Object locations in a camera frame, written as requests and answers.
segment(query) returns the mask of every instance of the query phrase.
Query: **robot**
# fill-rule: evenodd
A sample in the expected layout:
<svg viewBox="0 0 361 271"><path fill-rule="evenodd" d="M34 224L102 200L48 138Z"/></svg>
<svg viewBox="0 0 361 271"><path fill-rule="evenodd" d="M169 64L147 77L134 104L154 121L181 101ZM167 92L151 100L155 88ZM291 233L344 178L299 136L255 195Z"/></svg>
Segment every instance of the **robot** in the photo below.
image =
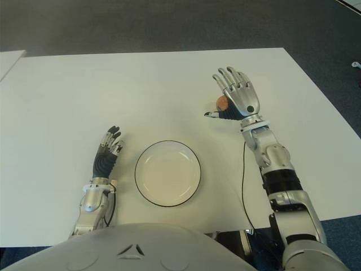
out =
<svg viewBox="0 0 361 271"><path fill-rule="evenodd" d="M213 78L229 107L205 116L240 121L240 132L254 153L273 210L269 219L283 245L282 268L348 270L327 247L322 225L302 189L289 152L277 141L270 122L259 115L252 82L232 67L218 71L224 80L218 75ZM147 223L109 227L116 202L116 188L109 175L122 147L119 128L113 126L100 143L93 178L84 187L86 195L70 238L5 270L256 270L208 236L185 228Z"/></svg>

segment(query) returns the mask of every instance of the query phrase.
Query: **wire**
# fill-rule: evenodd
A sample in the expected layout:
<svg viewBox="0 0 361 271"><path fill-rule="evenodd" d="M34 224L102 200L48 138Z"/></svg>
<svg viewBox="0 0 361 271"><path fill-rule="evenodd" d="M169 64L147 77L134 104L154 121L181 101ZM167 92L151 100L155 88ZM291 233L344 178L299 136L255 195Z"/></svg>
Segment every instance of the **wire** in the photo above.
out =
<svg viewBox="0 0 361 271"><path fill-rule="evenodd" d="M276 241L272 240L271 238L269 238L268 236L260 233L257 231L257 229L254 227L253 223L251 222L250 218L249 218L249 215L248 215L248 212L247 212L247 209L246 209L246 206L244 204L244 189L243 189L243 186L244 186L244 174L245 174L245 150L246 150L246 142L244 142L243 144L243 166L242 166L242 182L241 182L241 196L242 196L242 205L243 205L243 209L244 209L244 212L246 214L246 217L248 219L248 222L250 223L253 231L254 231L254 237L255 237L255 240L259 240L262 242L261 245L263 245L263 247L267 250L267 252L272 255L272 257L274 257L274 259L277 261L277 263L279 264L279 266L282 266L282 262L280 261L279 257L277 257L277 255L272 251L272 249L270 248L270 246L268 244L266 244L266 242L261 238L262 236L264 236L265 238L268 239L268 241L270 242L273 242L274 244L276 244L276 246L278 245Z"/></svg>
<svg viewBox="0 0 361 271"><path fill-rule="evenodd" d="M117 197L116 197L117 189L115 188L115 186L113 186L113 188L114 188L114 193L113 193L113 209L112 209L112 213L111 213L111 216L110 216L108 222L107 222L107 220L105 219L105 216L104 216L104 223L105 223L105 225L106 225L107 227L109 227L109 225L110 225L111 222L112 222L112 219L113 219L113 216L114 216L114 211L115 211L116 199L117 199Z"/></svg>
<svg viewBox="0 0 361 271"><path fill-rule="evenodd" d="M247 209L246 206L244 204L244 197L243 197L243 184L244 184L244 172L245 172L245 156L246 156L246 142L244 142L243 144L243 167L242 167L242 183L241 183L241 196L242 196L242 205L243 205L243 209L244 212L246 214L246 217L248 219L248 222L250 223L252 229L256 232L255 227L253 226L251 220L249 219L248 213L247 213Z"/></svg>

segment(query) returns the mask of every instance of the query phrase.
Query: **white plate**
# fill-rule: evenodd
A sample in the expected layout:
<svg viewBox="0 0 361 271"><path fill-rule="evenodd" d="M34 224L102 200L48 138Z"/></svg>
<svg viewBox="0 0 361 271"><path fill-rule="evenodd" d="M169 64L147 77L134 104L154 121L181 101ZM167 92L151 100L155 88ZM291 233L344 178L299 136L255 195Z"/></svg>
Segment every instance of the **white plate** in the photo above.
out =
<svg viewBox="0 0 361 271"><path fill-rule="evenodd" d="M135 183L151 203L171 207L187 201L198 188L201 177L194 152L177 141L149 146L135 167Z"/></svg>

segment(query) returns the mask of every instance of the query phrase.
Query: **table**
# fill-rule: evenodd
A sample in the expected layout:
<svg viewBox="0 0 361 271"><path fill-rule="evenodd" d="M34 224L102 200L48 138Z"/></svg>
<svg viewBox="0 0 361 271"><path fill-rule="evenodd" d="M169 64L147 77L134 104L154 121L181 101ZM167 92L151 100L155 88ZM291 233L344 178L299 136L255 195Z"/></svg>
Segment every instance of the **table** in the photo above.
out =
<svg viewBox="0 0 361 271"><path fill-rule="evenodd" d="M203 233L248 228L239 123L203 117L221 94L211 75L227 65L251 78L319 218L360 214L361 142L284 49L46 56L20 59L0 85L0 245L67 239L97 145L113 124L126 142L112 176L119 180L119 224L170 222ZM134 182L138 156L165 139L190 146L202 170L197 193L172 208L146 201ZM244 188L253 224L269 226L249 150Z"/></svg>
<svg viewBox="0 0 361 271"><path fill-rule="evenodd" d="M0 52L0 82L25 53L24 50Z"/></svg>

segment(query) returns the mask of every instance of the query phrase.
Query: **robotic arm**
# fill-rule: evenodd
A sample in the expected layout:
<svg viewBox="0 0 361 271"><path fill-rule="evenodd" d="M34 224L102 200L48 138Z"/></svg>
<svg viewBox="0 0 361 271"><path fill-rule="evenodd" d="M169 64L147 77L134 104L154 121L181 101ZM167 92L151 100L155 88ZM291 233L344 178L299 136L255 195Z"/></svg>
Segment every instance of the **robotic arm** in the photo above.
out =
<svg viewBox="0 0 361 271"><path fill-rule="evenodd" d="M119 127L111 127L104 135L93 165L93 178L89 185L83 187L86 193L80 202L78 221L71 233L71 237L109 226L112 221L115 204L116 188L109 182L109 175L115 165L123 141L120 140ZM113 194L113 211L107 222L105 214L109 207L108 195Z"/></svg>
<svg viewBox="0 0 361 271"><path fill-rule="evenodd" d="M326 236L308 194L302 189L288 150L259 113L259 101L248 77L227 67L213 75L228 100L228 109L205 116L240 120L241 133L253 151L271 208L270 224L285 250L285 270L348 270L327 247Z"/></svg>

